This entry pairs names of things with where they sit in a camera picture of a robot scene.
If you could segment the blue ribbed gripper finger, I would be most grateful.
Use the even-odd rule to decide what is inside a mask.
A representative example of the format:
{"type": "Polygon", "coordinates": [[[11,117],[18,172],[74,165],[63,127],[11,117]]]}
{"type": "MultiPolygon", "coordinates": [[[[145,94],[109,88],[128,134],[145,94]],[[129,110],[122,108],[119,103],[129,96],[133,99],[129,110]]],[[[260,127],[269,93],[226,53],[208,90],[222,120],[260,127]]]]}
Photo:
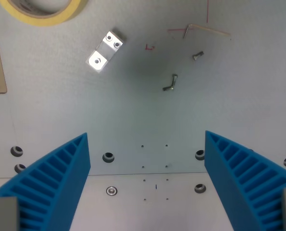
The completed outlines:
{"type": "Polygon", "coordinates": [[[235,231],[282,231],[286,170],[264,156],[205,132],[205,168],[235,231]]]}
{"type": "Polygon", "coordinates": [[[91,168],[87,134],[70,140],[0,187],[3,216],[20,231],[68,231],[91,168]]]}

